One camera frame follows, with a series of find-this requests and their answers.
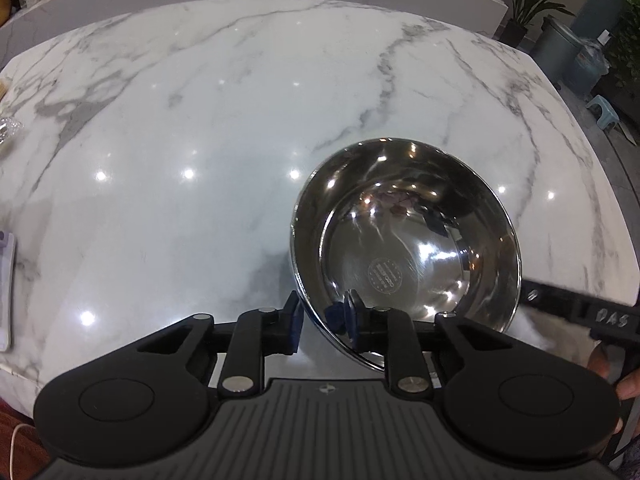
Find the finger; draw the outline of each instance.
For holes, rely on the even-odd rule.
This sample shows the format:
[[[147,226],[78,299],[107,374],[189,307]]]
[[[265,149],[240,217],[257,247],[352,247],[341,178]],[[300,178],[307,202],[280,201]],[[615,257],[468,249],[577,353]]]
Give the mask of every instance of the finger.
[[[632,399],[640,395],[640,370],[636,370],[622,379],[616,386],[620,400]]]
[[[600,377],[606,379],[609,376],[609,360],[602,349],[602,345],[596,346],[589,356],[587,368],[596,372]]]

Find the marble table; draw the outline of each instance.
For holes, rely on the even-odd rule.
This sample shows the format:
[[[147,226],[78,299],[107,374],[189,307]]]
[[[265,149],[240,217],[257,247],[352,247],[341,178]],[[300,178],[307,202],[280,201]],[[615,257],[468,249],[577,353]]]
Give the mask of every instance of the marble table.
[[[321,0],[207,0],[119,16],[15,57],[0,225],[17,237],[0,396],[194,312],[280,306],[313,169],[373,137],[440,147],[516,226],[525,277],[633,303],[640,272],[583,132],[532,60],[478,34]],[[365,377],[307,321],[268,376]]]

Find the gray floor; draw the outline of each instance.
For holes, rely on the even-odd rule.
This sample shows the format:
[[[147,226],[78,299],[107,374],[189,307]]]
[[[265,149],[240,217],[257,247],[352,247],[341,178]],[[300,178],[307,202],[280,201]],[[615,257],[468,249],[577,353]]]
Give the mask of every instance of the gray floor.
[[[586,109],[585,102],[567,88],[562,88],[560,95],[574,114],[602,164],[620,204],[631,242],[636,250],[636,258],[640,262],[640,147],[629,142],[622,132],[603,132],[596,124],[596,117]],[[633,128],[630,130],[631,135],[640,144],[640,134]],[[533,329],[542,336],[545,343],[540,346],[548,352],[574,363],[586,364],[594,346],[588,330],[531,309],[520,309],[526,315],[520,317],[518,322],[530,324],[530,327],[521,326],[520,331]]]

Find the stool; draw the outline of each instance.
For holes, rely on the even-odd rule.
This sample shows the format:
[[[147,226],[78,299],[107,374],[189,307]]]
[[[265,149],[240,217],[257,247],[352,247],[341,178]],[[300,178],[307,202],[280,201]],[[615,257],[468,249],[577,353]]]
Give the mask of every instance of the stool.
[[[610,124],[616,125],[620,122],[618,114],[613,109],[611,104],[609,104],[609,101],[607,101],[604,97],[602,97],[601,95],[596,95],[596,97],[594,97],[593,100],[589,102],[589,104],[587,104],[587,108],[591,108],[595,105],[600,105],[600,108],[602,108],[602,115],[598,119],[598,127],[601,130],[604,130]]]

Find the gray trash bin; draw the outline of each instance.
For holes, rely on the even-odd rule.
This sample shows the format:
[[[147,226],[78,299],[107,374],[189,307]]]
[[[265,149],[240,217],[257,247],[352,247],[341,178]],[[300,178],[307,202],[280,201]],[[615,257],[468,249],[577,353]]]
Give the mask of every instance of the gray trash bin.
[[[582,49],[582,41],[553,16],[547,16],[542,34],[531,50],[530,56],[553,84],[574,61]]]

